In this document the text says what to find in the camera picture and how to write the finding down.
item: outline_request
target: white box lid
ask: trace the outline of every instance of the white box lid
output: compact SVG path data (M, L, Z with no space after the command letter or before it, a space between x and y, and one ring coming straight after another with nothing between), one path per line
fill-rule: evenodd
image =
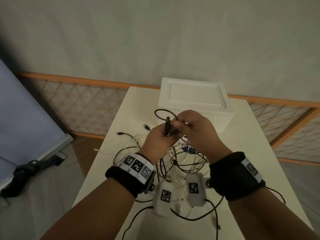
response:
M162 78L159 107L201 114L232 116L228 95L220 82Z

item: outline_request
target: person's left arm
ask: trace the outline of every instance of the person's left arm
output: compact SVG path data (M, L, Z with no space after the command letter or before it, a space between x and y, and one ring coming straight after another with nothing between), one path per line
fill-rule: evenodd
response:
M164 124L153 128L139 150L153 165L182 136L177 134L164 137L164 128ZM134 200L134 196L124 186L108 178L60 218L41 240L115 239Z

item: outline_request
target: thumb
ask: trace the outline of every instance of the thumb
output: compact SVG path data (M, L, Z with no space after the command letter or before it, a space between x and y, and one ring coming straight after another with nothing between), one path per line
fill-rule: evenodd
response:
M177 128L179 131L184 133L186 136L189 136L191 133L191 128L188 124L181 122L181 121L172 121L171 125L173 125L175 128Z

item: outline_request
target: person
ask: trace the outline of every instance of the person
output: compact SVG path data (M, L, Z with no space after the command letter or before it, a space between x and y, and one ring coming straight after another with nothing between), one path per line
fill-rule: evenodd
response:
M201 114L187 110L177 117L178 120L171 121L171 125L178 128L180 133L164 137L165 126L158 125L150 131L139 150L153 165L183 135L188 137L198 152L207 157L210 164L232 153L219 139L211 122ZM41 240L115 239L134 200L124 186L110 177L60 218ZM228 201L228 205L246 240L320 239L266 187Z

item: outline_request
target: white container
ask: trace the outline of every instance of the white container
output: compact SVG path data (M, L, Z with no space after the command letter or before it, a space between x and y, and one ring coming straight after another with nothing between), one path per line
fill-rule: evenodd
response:
M217 133L224 131L234 115L224 85L220 82L163 77L159 108L168 109L176 115L184 110L195 110L211 121ZM158 111L157 115L164 119L167 116L171 120L174 118L165 111Z

